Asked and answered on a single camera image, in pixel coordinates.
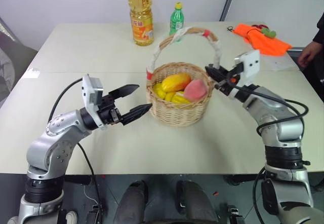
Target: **yellow mango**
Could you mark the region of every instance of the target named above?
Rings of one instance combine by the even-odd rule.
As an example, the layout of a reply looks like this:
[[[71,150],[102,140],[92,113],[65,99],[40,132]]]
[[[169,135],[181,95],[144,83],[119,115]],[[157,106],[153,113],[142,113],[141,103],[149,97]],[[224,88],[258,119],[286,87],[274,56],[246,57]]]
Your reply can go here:
[[[161,83],[157,83],[153,86],[153,91],[155,92],[155,94],[161,98],[161,99],[164,99],[165,96],[166,96],[166,92],[162,90],[162,87],[161,87]]]
[[[183,103],[191,103],[189,100],[187,100],[183,96],[183,91],[177,92],[173,97],[171,102],[176,103],[176,104],[183,104]]]
[[[165,92],[181,91],[190,83],[191,77],[187,73],[178,73],[166,77],[162,81],[162,90]]]
[[[174,96],[174,94],[176,94],[174,91],[173,92],[167,92],[164,100],[165,101],[171,101],[172,100],[172,97]]]

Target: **cooking oil bottle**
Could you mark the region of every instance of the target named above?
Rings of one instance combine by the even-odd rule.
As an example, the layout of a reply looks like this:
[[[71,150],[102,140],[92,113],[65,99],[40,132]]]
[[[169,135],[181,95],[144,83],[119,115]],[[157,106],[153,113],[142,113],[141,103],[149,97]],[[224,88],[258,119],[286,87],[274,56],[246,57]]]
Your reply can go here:
[[[140,46],[153,43],[152,0],[128,0],[134,42]]]

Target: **orange towel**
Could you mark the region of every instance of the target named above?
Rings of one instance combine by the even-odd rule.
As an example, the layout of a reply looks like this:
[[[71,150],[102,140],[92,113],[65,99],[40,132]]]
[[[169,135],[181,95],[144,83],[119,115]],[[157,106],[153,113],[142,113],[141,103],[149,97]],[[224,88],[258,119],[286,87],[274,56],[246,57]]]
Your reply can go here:
[[[239,24],[235,30],[235,34],[243,36],[245,40],[248,40],[254,49],[259,49],[261,54],[281,56],[292,46],[277,38],[268,38],[261,33],[259,28]]]

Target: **small red item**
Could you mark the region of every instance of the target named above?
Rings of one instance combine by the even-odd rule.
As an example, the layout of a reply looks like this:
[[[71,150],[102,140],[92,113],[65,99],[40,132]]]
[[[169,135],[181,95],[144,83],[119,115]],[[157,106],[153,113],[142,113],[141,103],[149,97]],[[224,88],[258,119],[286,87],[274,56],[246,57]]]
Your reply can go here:
[[[252,25],[253,27],[256,27],[256,28],[259,28],[259,29],[262,29],[262,28],[267,28],[267,29],[269,29],[269,27],[268,26],[266,26],[266,25]]]
[[[211,33],[210,30],[205,30],[204,33],[203,33],[203,36],[207,38],[210,33]]]
[[[146,70],[146,78],[148,79],[148,80],[151,80],[152,79],[152,73],[150,73],[149,71],[147,71]]]

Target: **black cable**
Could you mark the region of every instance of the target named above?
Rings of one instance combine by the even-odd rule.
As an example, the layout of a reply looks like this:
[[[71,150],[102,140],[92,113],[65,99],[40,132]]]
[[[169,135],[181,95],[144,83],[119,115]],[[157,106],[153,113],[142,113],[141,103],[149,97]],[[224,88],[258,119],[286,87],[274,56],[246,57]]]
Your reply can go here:
[[[93,168],[91,166],[91,163],[90,163],[90,161],[88,159],[88,156],[87,156],[87,154],[85,152],[85,149],[83,149],[83,147],[82,147],[82,145],[80,145],[80,143],[78,143],[77,145],[80,147],[83,155],[85,156],[85,159],[86,159],[87,164],[88,164],[88,166],[90,168],[90,171],[91,171],[92,180],[93,180],[93,183],[95,185],[95,189],[96,189],[96,193],[97,193],[97,198],[98,198],[98,205],[99,205],[98,207],[99,207],[99,216],[100,216],[99,223],[101,223],[102,215],[103,215],[103,209],[102,209],[102,203],[101,203],[101,200],[100,200],[100,195],[99,195],[99,190],[98,190],[96,176],[95,176],[95,173],[94,173]]]
[[[253,206],[254,206],[254,209],[255,209],[255,212],[257,214],[257,217],[260,221],[261,224],[264,224],[264,221],[261,217],[261,214],[259,212],[259,208],[258,208],[258,205],[257,205],[257,199],[256,199],[256,189],[257,189],[257,184],[258,184],[258,180],[261,176],[261,174],[264,172],[265,168],[263,167],[260,172],[258,173],[256,179],[254,180],[254,183],[253,183],[253,188],[252,188],[252,200],[253,200]]]
[[[52,119],[53,117],[53,114],[55,112],[55,109],[57,107],[57,105],[59,104],[59,101],[61,100],[61,98],[63,97],[63,95],[65,94],[65,92],[67,92],[72,86],[74,86],[76,83],[78,82],[81,82],[82,81],[82,78],[72,82],[70,85],[68,85],[62,92],[61,94],[58,96],[58,98],[56,99],[53,107],[52,107],[52,110],[51,110],[51,113],[50,113],[50,116],[49,116],[49,119],[48,119],[48,122]],[[85,152],[85,150],[83,149],[82,145],[80,143],[77,143],[77,146],[79,146],[79,148],[81,149],[85,159],[86,159],[86,162],[90,168],[90,171],[91,171],[91,177],[92,177],[92,181],[95,185],[95,189],[96,189],[96,194],[97,194],[97,199],[98,199],[98,207],[99,207],[99,223],[102,223],[102,215],[103,215],[103,209],[102,209],[102,203],[101,203],[101,200],[100,200],[100,195],[99,195],[99,190],[98,190],[98,185],[97,185],[97,180],[96,180],[96,176],[95,176],[95,173],[93,171],[93,168],[91,166],[91,163],[89,161],[89,158]]]
[[[293,116],[293,117],[289,117],[289,118],[285,118],[285,119],[279,119],[279,120],[275,120],[275,121],[272,121],[272,122],[269,122],[269,123],[264,123],[264,124],[259,125],[257,127],[257,133],[260,136],[261,136],[260,129],[262,129],[265,126],[273,125],[273,124],[277,124],[277,123],[282,123],[282,122],[286,122],[286,121],[290,121],[290,120],[300,119],[301,122],[302,122],[302,124],[303,124],[303,132],[302,132],[302,137],[303,137],[303,135],[304,135],[304,129],[305,129],[303,116],[305,116],[308,113],[308,111],[309,111],[308,110],[308,107],[306,105],[304,105],[304,104],[302,104],[300,102],[293,101],[293,100],[288,100],[288,99],[285,99],[285,101],[283,101],[281,99],[278,99],[278,98],[275,98],[275,97],[272,97],[272,96],[268,96],[268,95],[265,95],[265,94],[262,94],[262,93],[259,93],[259,92],[255,92],[255,91],[252,91],[252,90],[247,89],[247,88],[243,88],[243,87],[236,86],[235,84],[233,84],[230,81],[230,78],[231,78],[231,73],[228,73],[227,76],[226,76],[226,82],[231,87],[236,88],[236,89],[241,90],[241,91],[244,91],[244,92],[249,93],[249,94],[253,94],[253,95],[256,95],[256,96],[260,96],[260,97],[263,97],[263,98],[266,98],[266,99],[269,99],[269,100],[272,100],[272,101],[276,101],[276,102],[278,102],[280,104],[283,104],[286,107],[290,108],[292,111],[294,111],[294,113],[297,114],[296,116]],[[297,109],[295,109],[292,105],[290,105],[287,102],[298,104],[298,105],[302,106],[305,109],[305,111],[302,114],[300,114]]]
[[[57,107],[57,105],[59,104],[59,101],[61,100],[62,96],[65,94],[65,92],[68,91],[68,89],[70,89],[72,86],[74,86],[76,83],[79,83],[80,81],[82,81],[82,78],[72,82],[70,85],[68,85],[62,92],[61,94],[59,95],[59,97],[56,99],[53,107],[52,107],[52,110],[51,110],[51,113],[50,113],[50,116],[49,116],[49,119],[48,119],[48,122],[52,119],[53,117],[53,114],[54,114],[54,111]]]

